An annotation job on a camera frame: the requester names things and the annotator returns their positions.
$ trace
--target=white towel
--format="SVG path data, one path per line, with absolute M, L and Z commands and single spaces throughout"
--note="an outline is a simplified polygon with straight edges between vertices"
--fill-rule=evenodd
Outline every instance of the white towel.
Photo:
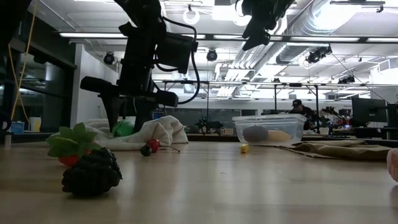
M 139 150 L 151 139 L 159 140 L 162 146 L 188 143 L 184 126 L 173 116 L 145 122 L 138 133 L 119 138 L 112 137 L 107 119 L 91 119 L 84 124 L 87 131 L 98 133 L 95 137 L 96 143 L 112 151 Z

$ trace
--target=green leaf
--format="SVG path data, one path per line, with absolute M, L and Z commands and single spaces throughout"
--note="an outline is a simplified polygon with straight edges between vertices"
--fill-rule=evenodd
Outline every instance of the green leaf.
M 86 154 L 88 142 L 80 143 L 77 156 L 79 159 Z
M 65 147 L 65 146 L 53 146 L 48 151 L 47 155 L 50 157 L 67 157 L 78 154 L 78 147 Z
M 86 132 L 86 137 L 87 137 L 87 140 L 89 140 L 89 141 L 93 141 L 96 135 L 97 135 L 97 133 L 95 133 L 94 131 Z
M 87 149 L 88 150 L 98 150 L 101 149 L 102 146 L 100 146 L 99 144 L 95 143 L 95 142 L 89 142 L 87 145 Z
M 75 136 L 81 137 L 84 136 L 86 134 L 86 126 L 83 123 L 78 123 L 75 125 L 75 127 L 73 128 L 73 133 L 75 134 Z
M 50 157 L 58 157 L 59 154 L 60 154 L 60 151 L 58 150 L 57 146 L 51 147 L 47 153 L 47 155 Z
M 64 138 L 73 139 L 73 130 L 68 127 L 60 127 L 60 136 Z
M 50 136 L 45 140 L 50 146 L 65 146 L 65 147 L 73 147 L 77 146 L 78 143 L 72 139 L 63 138 L 60 136 Z

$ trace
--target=pink object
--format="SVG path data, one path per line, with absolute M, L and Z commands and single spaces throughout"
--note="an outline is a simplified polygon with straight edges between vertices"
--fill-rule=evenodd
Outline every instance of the pink object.
M 398 182 L 398 149 L 391 149 L 387 154 L 388 173 Z

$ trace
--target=brown cloth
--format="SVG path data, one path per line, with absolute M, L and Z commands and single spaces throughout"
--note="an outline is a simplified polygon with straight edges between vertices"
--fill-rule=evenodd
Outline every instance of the brown cloth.
M 367 145 L 365 141 L 307 141 L 291 146 L 280 146 L 292 152 L 312 158 L 321 159 L 352 159 L 361 161 L 386 161 L 389 147 Z

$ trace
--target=small yellow cube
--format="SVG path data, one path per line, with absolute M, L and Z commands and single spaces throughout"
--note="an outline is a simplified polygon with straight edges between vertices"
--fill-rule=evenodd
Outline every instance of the small yellow cube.
M 241 153 L 248 153 L 249 152 L 249 145 L 248 144 L 243 144 L 239 148 L 241 149 Z

